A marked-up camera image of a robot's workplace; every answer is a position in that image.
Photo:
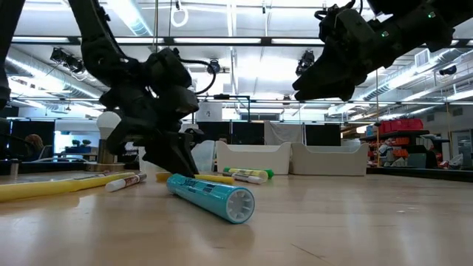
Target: yellow marker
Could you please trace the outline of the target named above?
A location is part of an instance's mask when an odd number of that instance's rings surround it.
[[[66,192],[79,191],[105,185],[108,182],[135,175],[135,173],[111,174],[105,177],[86,178],[82,180],[62,180],[50,182],[22,183],[0,185],[0,202],[19,200],[30,197],[49,196]]]
[[[171,175],[172,175],[171,173],[157,173],[156,182],[165,183]],[[205,175],[205,174],[196,174],[195,178],[198,180],[211,181],[211,182],[222,183],[222,184],[227,184],[227,185],[233,185],[235,182],[233,177],[220,177],[220,176]]]
[[[220,176],[212,176],[212,175],[204,175],[204,174],[196,174],[195,178],[210,182],[216,183],[223,183],[227,185],[233,185],[235,180],[233,177],[220,177]]]

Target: teal marker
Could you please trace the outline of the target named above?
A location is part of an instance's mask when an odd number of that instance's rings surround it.
[[[254,212],[254,197],[247,188],[197,180],[180,174],[169,177],[167,186],[169,192],[234,224],[246,222]]]

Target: white curtain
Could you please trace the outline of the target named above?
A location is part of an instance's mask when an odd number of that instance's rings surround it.
[[[281,145],[285,142],[304,141],[304,127],[296,124],[271,123],[265,121],[265,144]]]

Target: table surface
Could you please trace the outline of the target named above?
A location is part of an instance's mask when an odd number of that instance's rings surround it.
[[[84,173],[21,175],[60,180]],[[472,265],[473,184],[275,176],[244,225],[154,178],[0,206],[0,265]]]

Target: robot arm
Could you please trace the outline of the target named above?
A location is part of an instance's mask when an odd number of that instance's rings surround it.
[[[392,14],[383,21],[365,21],[343,7],[318,11],[320,39],[325,42],[319,59],[293,84],[297,100],[339,97],[351,99],[355,86],[380,67],[390,67],[406,52],[427,44],[431,52],[452,43],[453,27],[473,17],[473,0],[367,0],[376,15]]]
[[[166,48],[138,62],[116,43],[98,0],[69,0],[69,4],[81,31],[84,65],[110,87],[100,102],[109,111],[119,108],[123,115],[106,140],[108,150],[119,154],[132,141],[145,147],[144,160],[171,173],[198,174],[190,152],[192,136],[179,133],[180,119],[199,106],[196,95],[187,89],[191,76],[178,51]]]

